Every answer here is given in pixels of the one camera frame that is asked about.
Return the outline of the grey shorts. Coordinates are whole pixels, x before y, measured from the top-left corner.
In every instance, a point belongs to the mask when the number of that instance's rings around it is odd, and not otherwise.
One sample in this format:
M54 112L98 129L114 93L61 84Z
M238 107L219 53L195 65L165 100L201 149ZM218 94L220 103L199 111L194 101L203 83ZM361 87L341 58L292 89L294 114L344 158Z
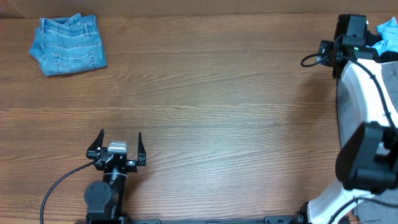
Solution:
M397 62L372 63L392 119L397 124ZM388 125L374 82L361 68L349 66L337 84L338 124L340 144L344 146L363 121ZM349 212L352 223L397 223L397 209L372 202L362 202Z

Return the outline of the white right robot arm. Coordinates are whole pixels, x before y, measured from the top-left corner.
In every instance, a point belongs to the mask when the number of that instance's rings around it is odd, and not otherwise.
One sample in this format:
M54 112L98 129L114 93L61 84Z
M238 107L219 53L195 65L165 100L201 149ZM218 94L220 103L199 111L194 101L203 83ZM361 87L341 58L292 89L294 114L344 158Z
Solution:
M317 63L333 69L341 150L336 179L303 204L295 223L348 223L361 202L397 188L397 21L368 31L364 15L341 14Z

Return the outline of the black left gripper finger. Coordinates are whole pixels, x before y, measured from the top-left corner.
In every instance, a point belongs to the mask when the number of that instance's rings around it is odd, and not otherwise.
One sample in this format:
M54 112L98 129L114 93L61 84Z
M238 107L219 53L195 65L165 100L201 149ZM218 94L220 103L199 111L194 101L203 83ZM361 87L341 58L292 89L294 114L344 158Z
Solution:
M104 129L102 129L99 132L97 138L87 149L86 157L88 159L99 159L101 157L101 151L103 148L103 138L104 138Z
M146 166L146 150L142 142L142 134L139 133L138 147L137 147L137 165Z

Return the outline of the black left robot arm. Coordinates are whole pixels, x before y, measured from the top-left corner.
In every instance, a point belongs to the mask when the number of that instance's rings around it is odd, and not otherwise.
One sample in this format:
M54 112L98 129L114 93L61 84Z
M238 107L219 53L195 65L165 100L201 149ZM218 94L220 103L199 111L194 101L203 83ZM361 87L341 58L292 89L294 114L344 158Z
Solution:
M146 151L139 135L137 159L127 158L127 142L112 141L103 146L104 130L87 149L86 157L93 161L96 170L102 171L99 181L87 186L84 199L87 204L87 223L132 223L124 212L127 175L146 165Z

